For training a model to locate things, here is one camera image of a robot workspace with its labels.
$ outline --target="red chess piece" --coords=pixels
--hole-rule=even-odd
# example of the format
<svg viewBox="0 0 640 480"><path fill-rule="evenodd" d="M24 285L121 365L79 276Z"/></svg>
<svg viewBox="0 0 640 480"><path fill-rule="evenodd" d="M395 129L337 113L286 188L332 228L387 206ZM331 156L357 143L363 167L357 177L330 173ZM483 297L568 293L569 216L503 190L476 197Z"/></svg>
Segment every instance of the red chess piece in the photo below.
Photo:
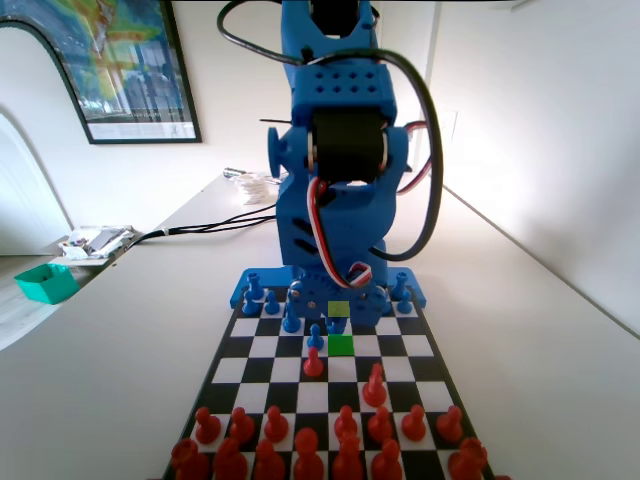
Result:
<svg viewBox="0 0 640 480"><path fill-rule="evenodd" d="M237 407L231 412L231 436L235 438L239 444L243 444L253 437L256 424L253 418L244 412L244 408Z"/></svg>
<svg viewBox="0 0 640 480"><path fill-rule="evenodd" d="M382 445L382 452L373 457L371 475L373 480L402 480L402 467L398 461L400 447L398 442L387 439Z"/></svg>
<svg viewBox="0 0 640 480"><path fill-rule="evenodd" d="M344 432L358 433L358 424L353 419L353 410L348 405L340 409L340 416L333 424L333 430L336 432L338 439L342 438Z"/></svg>
<svg viewBox="0 0 640 480"><path fill-rule="evenodd" d="M465 439L460 451L449 457L451 480L480 480L486 466L487 450L477 438Z"/></svg>
<svg viewBox="0 0 640 480"><path fill-rule="evenodd" d="M215 457L213 457L213 471L216 480L245 480L247 477L247 459L238 450L235 438L225 438Z"/></svg>
<svg viewBox="0 0 640 480"><path fill-rule="evenodd" d="M207 407L199 408L196 411L196 422L198 422L196 440L200 443L207 445L218 438L220 434L220 419L215 415L211 415Z"/></svg>
<svg viewBox="0 0 640 480"><path fill-rule="evenodd" d="M462 410L452 405L447 413L443 413L436 420L436 430L447 442L458 443L462 438Z"/></svg>
<svg viewBox="0 0 640 480"><path fill-rule="evenodd" d="M402 419L402 433L414 442L424 438L427 433L427 427L424 424L424 408L420 405L411 407L411 413L407 413Z"/></svg>
<svg viewBox="0 0 640 480"><path fill-rule="evenodd" d="M379 363L373 366L369 381L362 387L362 396L372 407L379 407L387 399L387 391L382 384L382 365Z"/></svg>
<svg viewBox="0 0 640 480"><path fill-rule="evenodd" d="M340 452L331 466L333 480L362 480L364 470L360 462L360 439L353 432L344 432Z"/></svg>
<svg viewBox="0 0 640 480"><path fill-rule="evenodd" d="M316 347L309 348L309 358L304 362L304 373L309 377L319 377L323 370L324 365L318 358L318 349Z"/></svg>
<svg viewBox="0 0 640 480"><path fill-rule="evenodd" d="M294 480L322 480L324 464L316 453L318 451L318 435L311 428L303 428L295 438L298 460L293 466Z"/></svg>
<svg viewBox="0 0 640 480"><path fill-rule="evenodd" d="M393 427L389 420L389 410L385 407L378 407L376 414L367 422L367 430L371 438L378 443L382 443L387 438L391 438Z"/></svg>
<svg viewBox="0 0 640 480"><path fill-rule="evenodd" d="M284 460L275 452L269 440L262 440L258 444L256 457L253 480L284 480Z"/></svg>
<svg viewBox="0 0 640 480"><path fill-rule="evenodd" d="M280 413L280 409L275 405L267 410L267 424L264 426L265 436L273 443L278 443L287 436L289 422Z"/></svg>
<svg viewBox="0 0 640 480"><path fill-rule="evenodd" d="M173 447L171 466L176 470L176 480L206 480L209 476L209 461L198 453L198 445L190 438Z"/></svg>

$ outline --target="white table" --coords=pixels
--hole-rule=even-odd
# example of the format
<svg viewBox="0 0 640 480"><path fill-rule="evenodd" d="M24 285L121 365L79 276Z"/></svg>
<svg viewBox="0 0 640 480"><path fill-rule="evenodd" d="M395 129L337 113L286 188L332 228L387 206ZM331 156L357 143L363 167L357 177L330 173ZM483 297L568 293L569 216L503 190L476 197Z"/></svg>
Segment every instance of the white table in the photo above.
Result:
<svg viewBox="0 0 640 480"><path fill-rule="evenodd" d="M218 179L166 225L227 218L241 211L234 195ZM391 251L415 238L420 195L403 198ZM0 352L0 478L160 477L241 272L279 264L273 223L125 254ZM640 342L449 194L407 265L494 472L638 478Z"/></svg>

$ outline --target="chessboard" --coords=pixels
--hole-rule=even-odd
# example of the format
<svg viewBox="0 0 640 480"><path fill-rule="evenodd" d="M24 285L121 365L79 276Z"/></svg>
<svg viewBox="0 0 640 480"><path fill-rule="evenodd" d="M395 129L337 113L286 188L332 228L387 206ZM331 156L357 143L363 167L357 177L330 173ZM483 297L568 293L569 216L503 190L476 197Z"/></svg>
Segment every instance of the chessboard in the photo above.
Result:
<svg viewBox="0 0 640 480"><path fill-rule="evenodd" d="M268 290L275 292L280 304L279 313L265 312ZM453 444L440 437L436 429L437 418L456 405L463 412L463 438L476 435L415 295L409 313L400 313L397 302L392 302L392 312L383 316L376 327L348 322L343 336L351 335L353 355L341 356L328 355L324 319L301 319L301 328L295 333L283 329L286 297L286 287L265 288L265 295L257 300L262 305L255 314L245 314L242 302L236 306L180 439L191 438L197 443L198 451L211 462L223 439L229 435L232 411L237 407L244 408L255 421L253 438L240 445L248 464L248 478L252 478L256 446L265 438L266 412L276 405L289 423L286 437L274 444L274 449L285 461L285 478L293 478L293 465L297 460L295 434L310 427L318 436L317 453L324 463L324 478L331 479L331 465L340 447L334 423L340 409L348 405L358 425L360 458L366 466L364 478L371 479L371 463L380 453L381 446L371 438L366 427L376 409L364 401L362 388L369 380L374 364L379 363L388 392L384 406L392 419L392 438L400 446L399 462L404 478L451 480L447 464L460 442ZM320 376L308 377L303 365L308 357L307 340L314 323L319 325L325 340L319 351L324 370ZM414 405L424 408L427 425L427 434L418 442L407 438L401 429L403 417ZM208 445L199 443L195 436L195 412L200 407L207 407L221 421L220 435ZM482 476L484 480L494 479L489 465L482 471ZM171 465L163 479L175 479Z"/></svg>

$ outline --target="poster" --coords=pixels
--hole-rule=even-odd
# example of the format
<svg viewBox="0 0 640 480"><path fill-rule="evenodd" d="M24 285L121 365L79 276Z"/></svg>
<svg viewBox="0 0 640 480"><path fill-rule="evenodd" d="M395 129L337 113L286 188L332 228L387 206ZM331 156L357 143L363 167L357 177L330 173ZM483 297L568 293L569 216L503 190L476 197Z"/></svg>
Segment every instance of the poster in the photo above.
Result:
<svg viewBox="0 0 640 480"><path fill-rule="evenodd" d="M50 51L90 143L201 141L171 2L0 0L0 27Z"/></svg>

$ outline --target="green plastic bin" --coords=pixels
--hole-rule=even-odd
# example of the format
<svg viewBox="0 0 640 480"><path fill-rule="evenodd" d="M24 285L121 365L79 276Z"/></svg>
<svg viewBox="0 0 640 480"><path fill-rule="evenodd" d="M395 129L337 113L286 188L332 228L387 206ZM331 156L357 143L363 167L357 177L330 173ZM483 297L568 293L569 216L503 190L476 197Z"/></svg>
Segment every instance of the green plastic bin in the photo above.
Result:
<svg viewBox="0 0 640 480"><path fill-rule="evenodd" d="M14 277L31 300L55 305L80 290L69 267L45 263Z"/></svg>

